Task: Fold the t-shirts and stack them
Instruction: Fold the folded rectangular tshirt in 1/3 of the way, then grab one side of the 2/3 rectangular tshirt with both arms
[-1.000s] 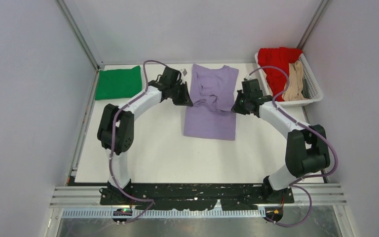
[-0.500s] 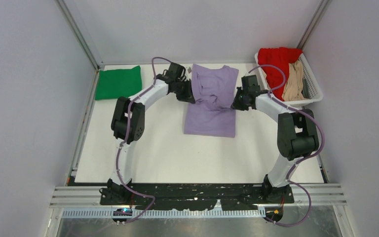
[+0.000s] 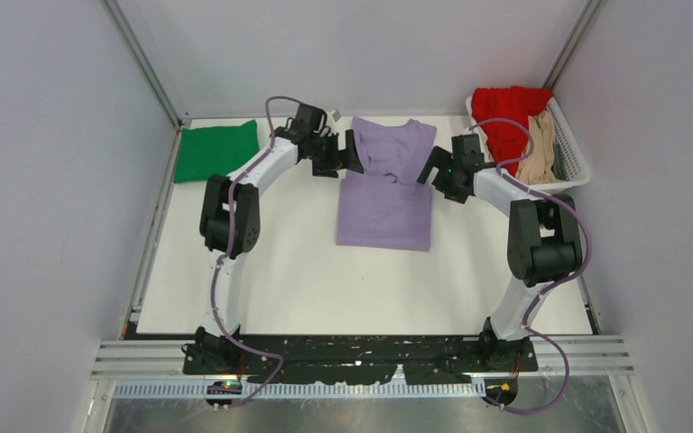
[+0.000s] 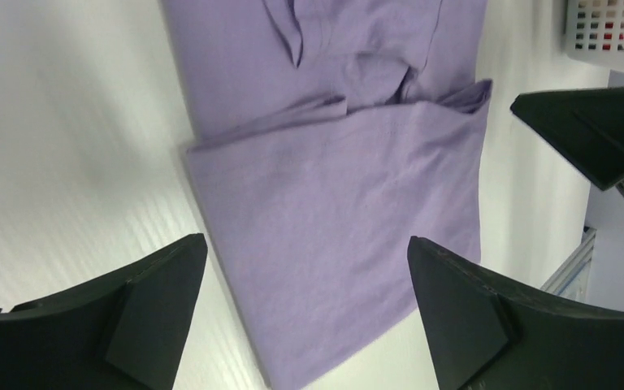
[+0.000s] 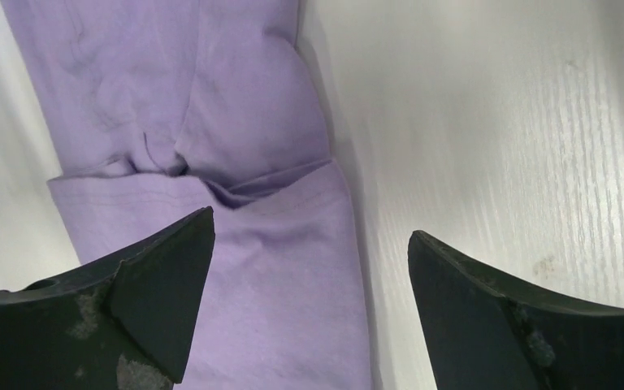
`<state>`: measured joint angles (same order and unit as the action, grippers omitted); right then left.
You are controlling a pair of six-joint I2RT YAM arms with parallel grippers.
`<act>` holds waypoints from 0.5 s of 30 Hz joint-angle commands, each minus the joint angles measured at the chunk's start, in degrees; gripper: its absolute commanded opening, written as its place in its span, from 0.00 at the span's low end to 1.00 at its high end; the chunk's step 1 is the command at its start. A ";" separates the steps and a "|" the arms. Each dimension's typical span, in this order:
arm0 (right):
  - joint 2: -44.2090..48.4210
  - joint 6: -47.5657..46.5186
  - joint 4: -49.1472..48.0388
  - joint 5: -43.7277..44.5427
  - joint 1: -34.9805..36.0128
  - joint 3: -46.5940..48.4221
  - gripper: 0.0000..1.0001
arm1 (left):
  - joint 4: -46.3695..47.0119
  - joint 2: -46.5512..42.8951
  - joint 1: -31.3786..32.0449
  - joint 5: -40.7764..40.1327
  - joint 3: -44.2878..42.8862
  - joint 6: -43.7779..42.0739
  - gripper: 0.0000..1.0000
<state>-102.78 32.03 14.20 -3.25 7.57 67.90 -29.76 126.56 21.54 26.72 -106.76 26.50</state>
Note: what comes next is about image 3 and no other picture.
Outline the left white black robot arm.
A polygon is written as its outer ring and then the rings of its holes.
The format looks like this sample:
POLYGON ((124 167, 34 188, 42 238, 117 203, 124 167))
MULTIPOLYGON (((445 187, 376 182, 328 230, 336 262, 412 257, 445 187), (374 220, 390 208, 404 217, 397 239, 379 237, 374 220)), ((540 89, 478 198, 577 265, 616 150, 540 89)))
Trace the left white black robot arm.
POLYGON ((262 359, 282 356, 241 342, 240 323, 229 310, 237 299, 247 255, 261 235, 260 199, 287 170, 303 160, 311 162, 315 177, 337 177, 340 170, 365 171, 359 159, 356 135, 331 129, 328 113, 299 102, 294 116, 281 126, 271 125, 268 144, 230 174, 213 175, 206 183, 199 233, 209 252, 211 277, 206 316, 197 336, 213 338, 206 361, 219 373, 239 365, 241 351, 262 359))

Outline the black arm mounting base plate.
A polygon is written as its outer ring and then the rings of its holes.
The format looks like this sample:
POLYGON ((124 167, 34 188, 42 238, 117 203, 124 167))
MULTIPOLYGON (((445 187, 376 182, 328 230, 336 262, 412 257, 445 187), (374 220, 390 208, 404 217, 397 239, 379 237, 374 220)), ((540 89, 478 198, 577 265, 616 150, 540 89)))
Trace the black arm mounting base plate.
POLYGON ((476 336, 244 335, 241 342, 282 356, 266 361, 238 349, 215 348, 210 336, 182 345, 186 375, 229 375, 260 384, 385 384, 402 373, 409 384, 462 383, 471 373, 533 373, 529 340, 522 354, 485 357, 476 336))

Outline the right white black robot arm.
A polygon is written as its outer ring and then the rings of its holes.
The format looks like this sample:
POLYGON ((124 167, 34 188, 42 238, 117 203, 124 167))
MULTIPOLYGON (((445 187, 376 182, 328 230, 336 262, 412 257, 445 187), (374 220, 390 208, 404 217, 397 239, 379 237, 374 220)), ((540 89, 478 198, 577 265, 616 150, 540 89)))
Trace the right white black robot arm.
POLYGON ((502 370, 515 354, 525 352, 531 323, 548 293, 582 267, 581 225, 571 196, 530 189, 486 161, 477 135, 454 136, 451 144, 451 150, 432 148, 417 181, 431 183, 457 203, 480 198, 508 219, 506 258, 512 278, 478 336, 482 364, 502 370))

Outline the lavender purple t-shirt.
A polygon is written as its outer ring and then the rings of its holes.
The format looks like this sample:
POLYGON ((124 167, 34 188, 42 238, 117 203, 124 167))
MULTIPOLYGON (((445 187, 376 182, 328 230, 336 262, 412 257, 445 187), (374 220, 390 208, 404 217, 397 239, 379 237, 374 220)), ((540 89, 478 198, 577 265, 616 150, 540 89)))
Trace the lavender purple t-shirt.
POLYGON ((430 250, 432 188, 418 182, 437 127, 411 119, 387 126, 361 117, 352 130, 362 173, 340 181, 336 244, 430 250))

